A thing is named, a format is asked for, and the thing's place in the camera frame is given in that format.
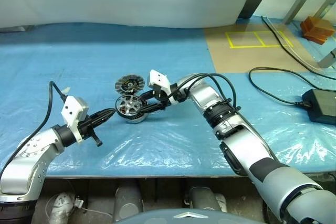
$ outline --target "power adapter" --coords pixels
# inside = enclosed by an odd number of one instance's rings
[[[336,125],[336,92],[311,89],[302,100],[312,122]]]

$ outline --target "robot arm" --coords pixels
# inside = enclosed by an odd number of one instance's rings
[[[297,169],[280,163],[264,139],[230,104],[230,99],[222,98],[203,79],[195,82],[190,77],[170,84],[165,75],[151,70],[148,83],[153,90],[150,92],[159,101],[169,97],[169,105],[190,98],[213,128],[233,171],[250,178],[280,221],[336,223],[336,196]],[[177,87],[181,87],[179,92],[172,95]]]
[[[66,124],[36,134],[5,167],[0,180],[0,223],[30,223],[48,166],[65,147],[91,136],[97,146],[102,144],[93,129],[107,121],[115,109],[91,116],[88,109],[81,98],[67,96],[61,112]]]

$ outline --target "blue tarp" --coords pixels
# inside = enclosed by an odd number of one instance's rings
[[[214,72],[203,30],[53,24],[27,33],[0,34],[1,166],[43,120],[50,80],[61,89],[70,87],[69,94],[83,98],[91,114],[114,107],[117,79],[130,73],[146,79],[151,69],[167,74],[171,82],[190,73]],[[304,110],[266,97],[251,86],[245,73],[225,75],[236,87],[241,112],[283,163],[303,172],[335,170],[335,126],[312,123]],[[304,75],[336,89],[333,81]],[[294,101],[311,88],[286,73],[256,73],[254,79]],[[54,95],[46,127],[63,124],[61,108]],[[101,147],[90,139],[74,144],[51,163],[48,176],[234,175],[219,141],[191,101],[155,112],[140,124],[129,124],[115,114],[96,134],[103,141]]]

